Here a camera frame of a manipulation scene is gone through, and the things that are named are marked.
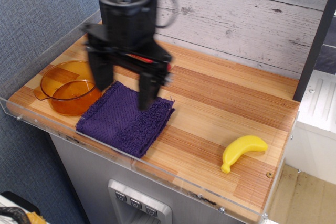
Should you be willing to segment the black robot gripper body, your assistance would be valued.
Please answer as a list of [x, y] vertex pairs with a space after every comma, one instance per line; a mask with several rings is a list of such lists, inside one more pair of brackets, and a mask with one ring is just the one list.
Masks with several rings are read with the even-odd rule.
[[[166, 83], [172, 57], [154, 41], [158, 0], [99, 0], [106, 16], [101, 25], [87, 24], [87, 52], [108, 54], [113, 65], [151, 73]], [[129, 54], [153, 60], [152, 64]]]

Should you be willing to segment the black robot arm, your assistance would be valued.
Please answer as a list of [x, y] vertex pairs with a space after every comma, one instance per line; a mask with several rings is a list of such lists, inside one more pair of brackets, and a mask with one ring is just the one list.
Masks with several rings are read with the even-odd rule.
[[[172, 0], [177, 9], [176, 0]], [[139, 75], [138, 108], [146, 110], [166, 84], [171, 55], [154, 40], [158, 0], [99, 0], [102, 24], [86, 24], [89, 65], [99, 90], [114, 80], [113, 68], [120, 66]]]

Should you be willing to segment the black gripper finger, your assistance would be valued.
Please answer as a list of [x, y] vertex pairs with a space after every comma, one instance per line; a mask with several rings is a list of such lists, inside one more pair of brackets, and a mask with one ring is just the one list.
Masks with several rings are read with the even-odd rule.
[[162, 81], [151, 73], [142, 72], [139, 78], [138, 108], [147, 110], [157, 99]]
[[113, 63], [108, 54], [88, 52], [89, 65], [97, 88], [105, 90], [113, 81]]

